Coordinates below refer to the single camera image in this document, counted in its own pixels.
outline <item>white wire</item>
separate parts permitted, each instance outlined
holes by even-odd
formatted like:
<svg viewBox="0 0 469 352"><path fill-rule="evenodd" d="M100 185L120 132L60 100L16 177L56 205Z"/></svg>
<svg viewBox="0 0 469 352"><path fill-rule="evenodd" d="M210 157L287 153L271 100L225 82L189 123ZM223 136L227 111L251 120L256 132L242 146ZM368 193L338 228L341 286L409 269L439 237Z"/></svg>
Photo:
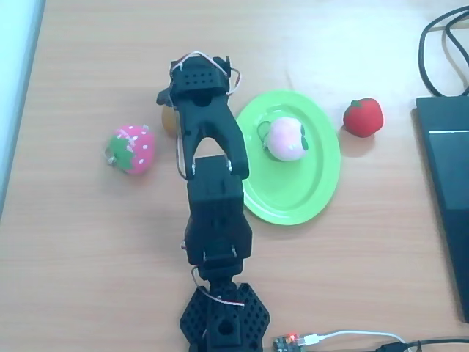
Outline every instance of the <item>white wire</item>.
<svg viewBox="0 0 469 352"><path fill-rule="evenodd" d="M191 53L189 54L186 54L184 55L181 59L178 60L178 63L173 66L173 68L171 69L171 72L173 72L174 70L176 70L178 67L180 67L182 69L182 66L184 65L184 62L185 60L189 59L190 57L194 57L194 56L202 56L204 57L206 60L208 60L213 66L215 66L216 68L218 68L221 72L223 72L223 74L228 77L228 73L219 65L215 62L215 60L213 60L210 56L202 53L201 51L192 51ZM237 70L236 68L233 68L232 67L232 71L236 72L237 73L237 78L236 78L236 82L234 83L234 87L233 89L229 90L229 92L227 92L227 95L231 95L233 94L236 89L240 86L240 83L241 83L241 72L239 70Z"/></svg>
<svg viewBox="0 0 469 352"><path fill-rule="evenodd" d="M331 337L339 336L339 335L345 335L345 334L355 334L355 335L374 335L374 336L388 336L388 337L393 337L394 339L406 343L401 337L397 336L396 334L392 334L390 332L384 332L384 331L366 331L366 330L339 330L332 332L330 334L326 335L318 335L319 339L318 340L325 340L329 339Z"/></svg>
<svg viewBox="0 0 469 352"><path fill-rule="evenodd" d="M195 275L195 273L194 273L194 271L195 271L196 269L198 269L198 268L199 268L198 266L194 266L194 267L192 268L192 270L191 270L191 275L192 275L192 280L193 280L193 282L196 284L197 289L200 290L200 292L202 292L204 295L206 295L208 298L212 299L213 301L217 301L218 303L228 304L228 305L230 305L230 306L244 307L244 303L224 301L223 299L219 299L219 298L213 297L212 295L210 295L209 293L207 293L206 291L204 291L203 289L201 289L200 286L199 286L199 284L197 283L196 275Z"/></svg>

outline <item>toy strawberry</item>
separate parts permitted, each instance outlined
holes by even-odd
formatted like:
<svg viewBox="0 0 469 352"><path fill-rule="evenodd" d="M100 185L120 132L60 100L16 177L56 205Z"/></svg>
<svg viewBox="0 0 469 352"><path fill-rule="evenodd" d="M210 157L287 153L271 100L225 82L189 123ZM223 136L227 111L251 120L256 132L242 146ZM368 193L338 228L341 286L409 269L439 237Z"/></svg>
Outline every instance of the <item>toy strawberry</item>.
<svg viewBox="0 0 469 352"><path fill-rule="evenodd" d="M114 132L107 152L111 165L128 174L141 174L153 163L155 136L146 125L126 125Z"/></svg>

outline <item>white usb cable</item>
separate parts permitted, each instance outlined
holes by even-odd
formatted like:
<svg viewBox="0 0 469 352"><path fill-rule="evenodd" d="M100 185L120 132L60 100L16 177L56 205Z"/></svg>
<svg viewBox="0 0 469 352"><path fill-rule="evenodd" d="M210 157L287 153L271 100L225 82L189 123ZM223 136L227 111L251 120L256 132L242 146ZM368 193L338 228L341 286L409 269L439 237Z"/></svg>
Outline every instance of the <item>white usb cable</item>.
<svg viewBox="0 0 469 352"><path fill-rule="evenodd" d="M387 337L393 337L394 339L402 343L406 343L401 337L395 334L392 334L390 332L364 331L364 330L338 330L338 331L335 331L326 335L318 335L318 334L305 335L305 336L298 337L296 339L296 343L298 346L316 345L323 340L329 339L331 337L339 336L339 335L345 335L345 334L387 336Z"/></svg>

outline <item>toy fruit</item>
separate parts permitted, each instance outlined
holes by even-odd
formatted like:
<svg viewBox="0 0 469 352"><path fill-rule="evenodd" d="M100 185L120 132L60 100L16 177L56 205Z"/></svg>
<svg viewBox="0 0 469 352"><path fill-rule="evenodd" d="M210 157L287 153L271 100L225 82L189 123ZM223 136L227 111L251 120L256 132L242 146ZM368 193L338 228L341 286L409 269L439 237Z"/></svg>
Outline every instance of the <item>toy fruit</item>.
<svg viewBox="0 0 469 352"><path fill-rule="evenodd" d="M357 137L370 137L384 125L380 104L373 98L354 100L344 113L344 127Z"/></svg>
<svg viewBox="0 0 469 352"><path fill-rule="evenodd" d="M281 117L270 124L265 146L281 161L301 159L309 148L305 128L293 117Z"/></svg>
<svg viewBox="0 0 469 352"><path fill-rule="evenodd" d="M114 132L106 151L111 165L128 174L141 174L153 163L155 136L148 126L126 125Z"/></svg>
<svg viewBox="0 0 469 352"><path fill-rule="evenodd" d="M175 138L179 130L179 117L178 113L173 108L164 105L161 112L161 123L166 133Z"/></svg>

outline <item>mounting hole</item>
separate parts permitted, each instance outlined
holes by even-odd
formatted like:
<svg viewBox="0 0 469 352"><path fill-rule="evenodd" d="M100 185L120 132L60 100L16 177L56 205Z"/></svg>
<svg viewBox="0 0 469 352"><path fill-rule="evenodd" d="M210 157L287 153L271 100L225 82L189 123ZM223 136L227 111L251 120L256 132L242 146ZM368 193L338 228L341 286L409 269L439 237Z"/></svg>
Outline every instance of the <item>mounting hole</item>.
<svg viewBox="0 0 469 352"><path fill-rule="evenodd" d="M218 332L222 335L230 335L235 330L233 324L227 319L223 319L218 326Z"/></svg>

